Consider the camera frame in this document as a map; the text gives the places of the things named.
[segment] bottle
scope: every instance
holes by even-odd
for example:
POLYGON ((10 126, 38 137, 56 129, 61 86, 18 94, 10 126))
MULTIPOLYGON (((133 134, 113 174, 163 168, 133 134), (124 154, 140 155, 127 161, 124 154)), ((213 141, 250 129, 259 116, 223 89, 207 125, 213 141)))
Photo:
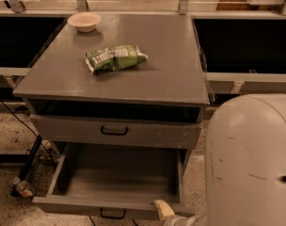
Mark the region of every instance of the bottle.
POLYGON ((26 180, 21 180, 20 178, 15 177, 12 180, 12 183, 14 184, 17 192, 19 192, 24 198, 28 198, 34 195, 34 187, 30 185, 26 180))

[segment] gray tabletop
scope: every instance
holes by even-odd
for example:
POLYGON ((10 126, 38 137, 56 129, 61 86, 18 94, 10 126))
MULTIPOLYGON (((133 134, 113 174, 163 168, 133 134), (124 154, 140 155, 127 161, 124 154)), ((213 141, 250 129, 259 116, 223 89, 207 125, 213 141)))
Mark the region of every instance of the gray tabletop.
POLYGON ((190 16, 102 14, 97 29, 68 24, 14 90, 24 98, 151 105, 207 105, 208 95, 190 16), (117 72, 91 74, 84 53, 137 45, 149 59, 117 72))

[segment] green snack bag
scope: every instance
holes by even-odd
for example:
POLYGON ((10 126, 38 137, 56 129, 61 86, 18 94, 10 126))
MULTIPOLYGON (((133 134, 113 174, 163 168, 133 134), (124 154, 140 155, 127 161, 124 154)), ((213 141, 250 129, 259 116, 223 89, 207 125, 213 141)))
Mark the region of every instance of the green snack bag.
POLYGON ((85 53, 85 59, 92 72, 119 71, 146 61, 148 56, 142 54, 137 46, 121 45, 89 51, 85 53))

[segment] desk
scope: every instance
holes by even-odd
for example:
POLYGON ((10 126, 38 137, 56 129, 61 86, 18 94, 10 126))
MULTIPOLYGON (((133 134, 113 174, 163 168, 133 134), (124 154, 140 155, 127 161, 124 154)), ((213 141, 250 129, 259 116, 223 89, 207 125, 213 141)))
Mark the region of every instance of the desk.
POLYGON ((208 101, 191 17, 102 14, 95 31, 60 31, 22 83, 30 119, 63 153, 44 211, 157 219, 152 201, 183 207, 183 170, 208 101), (149 59, 90 74, 88 50, 139 46, 149 59))

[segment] closed drawer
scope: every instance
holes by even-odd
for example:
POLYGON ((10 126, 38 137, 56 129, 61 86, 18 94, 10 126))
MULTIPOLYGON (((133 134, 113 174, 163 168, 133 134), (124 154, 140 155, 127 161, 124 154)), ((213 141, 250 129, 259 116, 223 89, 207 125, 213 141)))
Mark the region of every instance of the closed drawer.
POLYGON ((40 135, 51 141, 193 149, 199 124, 31 115, 40 135))
POLYGON ((177 214, 183 207, 180 151, 69 143, 45 198, 43 211, 102 218, 158 219, 154 200, 165 200, 177 214))

